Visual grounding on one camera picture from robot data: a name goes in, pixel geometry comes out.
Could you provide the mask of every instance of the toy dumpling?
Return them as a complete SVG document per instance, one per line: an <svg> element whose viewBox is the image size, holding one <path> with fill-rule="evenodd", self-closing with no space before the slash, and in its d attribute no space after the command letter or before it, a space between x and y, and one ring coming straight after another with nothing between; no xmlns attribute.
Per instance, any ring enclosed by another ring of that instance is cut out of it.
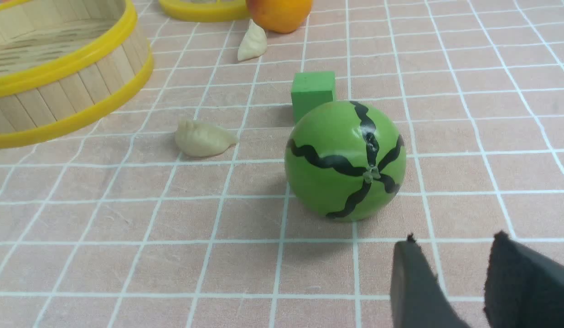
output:
<svg viewBox="0 0 564 328"><path fill-rule="evenodd" d="M182 153L190 157L216 156L239 142L236 135L222 127L188 118L178 121L174 139Z"/></svg>

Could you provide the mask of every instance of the toy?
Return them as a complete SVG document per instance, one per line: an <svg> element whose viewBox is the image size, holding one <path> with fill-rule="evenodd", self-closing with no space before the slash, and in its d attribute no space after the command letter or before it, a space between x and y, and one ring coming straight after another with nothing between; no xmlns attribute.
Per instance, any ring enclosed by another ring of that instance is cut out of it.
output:
<svg viewBox="0 0 564 328"><path fill-rule="evenodd" d="M313 0L246 0L255 23L277 33L292 33L306 20Z"/></svg>
<svg viewBox="0 0 564 328"><path fill-rule="evenodd" d="M397 194L405 145L396 125L359 102L326 102L298 122L285 153L290 188L302 203L334 220L372 216Z"/></svg>
<svg viewBox="0 0 564 328"><path fill-rule="evenodd" d="M0 4L0 148L86 127L134 96L152 74L130 0Z"/></svg>
<svg viewBox="0 0 564 328"><path fill-rule="evenodd" d="M239 142L236 135L222 127L187 118L178 122L174 140L182 153L190 157L219 155Z"/></svg>
<svg viewBox="0 0 564 328"><path fill-rule="evenodd" d="M249 21L249 28L242 39L242 43L238 49L238 61L257 58L265 54L268 48L268 39L265 31L259 27L253 20Z"/></svg>
<svg viewBox="0 0 564 328"><path fill-rule="evenodd" d="M182 21L212 23L249 17L245 0L159 0L163 11Z"/></svg>
<svg viewBox="0 0 564 328"><path fill-rule="evenodd" d="M310 110L336 100L336 77L334 72L300 72L292 84L292 108L294 123Z"/></svg>

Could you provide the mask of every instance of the black stripe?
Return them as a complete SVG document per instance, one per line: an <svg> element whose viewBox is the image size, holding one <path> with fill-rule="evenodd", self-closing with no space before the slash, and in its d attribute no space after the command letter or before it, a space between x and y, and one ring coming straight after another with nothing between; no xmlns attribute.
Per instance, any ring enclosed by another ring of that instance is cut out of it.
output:
<svg viewBox="0 0 564 328"><path fill-rule="evenodd" d="M390 164L391 162L393 162L399 157L399 153L401 152L401 147L405 147L405 143L403 141L403 137L399 135L395 147L392 150L388 151L388 153L385 154L385 156L381 159L379 164L377 164L377 169L379 170L379 172L381 172L388 164Z"/></svg>
<svg viewBox="0 0 564 328"><path fill-rule="evenodd" d="M367 162L369 166L375 166L377 160L377 154L379 153L379 143L375 137L375 131L377 131L377 126L375 122L367 116L369 108L361 104L360 102L351 101L351 104L355 106L355 112L359 119L361 119L361 133L363 141L367 146Z"/></svg>
<svg viewBox="0 0 564 328"><path fill-rule="evenodd" d="M367 193L369 193L370 189L371 189L371 183L367 183L363 180L363 185L361 186L361 189L355 191L347 198L347 201L345 202L345 208L343 210L339 210L338 212L328 213L326 216L328 218L344 218L345 216L351 214L353 210L355 210L355 207L360 202L362 202L363 199L365 199L365 196L367 196Z"/></svg>
<svg viewBox="0 0 564 328"><path fill-rule="evenodd" d="M311 145L296 146L294 139L288 140L286 144L296 157L304 157L310 164L320 169L334 169L340 174L347 176L362 176L366 168L355 168L349 160L340 155L330 155L320 158L316 149Z"/></svg>

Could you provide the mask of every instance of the pink tile floor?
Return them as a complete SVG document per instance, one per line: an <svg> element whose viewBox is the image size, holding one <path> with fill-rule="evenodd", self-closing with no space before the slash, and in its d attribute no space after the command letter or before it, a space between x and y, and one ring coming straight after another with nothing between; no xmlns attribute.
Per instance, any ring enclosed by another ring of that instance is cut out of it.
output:
<svg viewBox="0 0 564 328"><path fill-rule="evenodd" d="M416 237L473 328L500 229L564 264L564 0L316 0L236 64L246 21L137 0L145 89L68 137L0 151L0 328L389 328L393 243ZM288 189L290 84L334 70L409 146L376 217L333 224ZM178 117L236 131L195 161Z"/></svg>

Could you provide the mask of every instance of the dumpling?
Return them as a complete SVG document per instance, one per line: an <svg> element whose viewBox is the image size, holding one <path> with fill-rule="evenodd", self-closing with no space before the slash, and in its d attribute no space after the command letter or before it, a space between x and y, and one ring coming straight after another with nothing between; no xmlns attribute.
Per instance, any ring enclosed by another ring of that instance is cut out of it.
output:
<svg viewBox="0 0 564 328"><path fill-rule="evenodd" d="M190 157L208 157L222 154L239 142L233 133L201 121L182 118L174 139L182 153Z"/></svg>
<svg viewBox="0 0 564 328"><path fill-rule="evenodd" d="M268 39L265 35L265 30L255 24L253 20L250 20L249 28L238 49L238 61L242 62L251 58L257 58L265 54L267 48Z"/></svg>

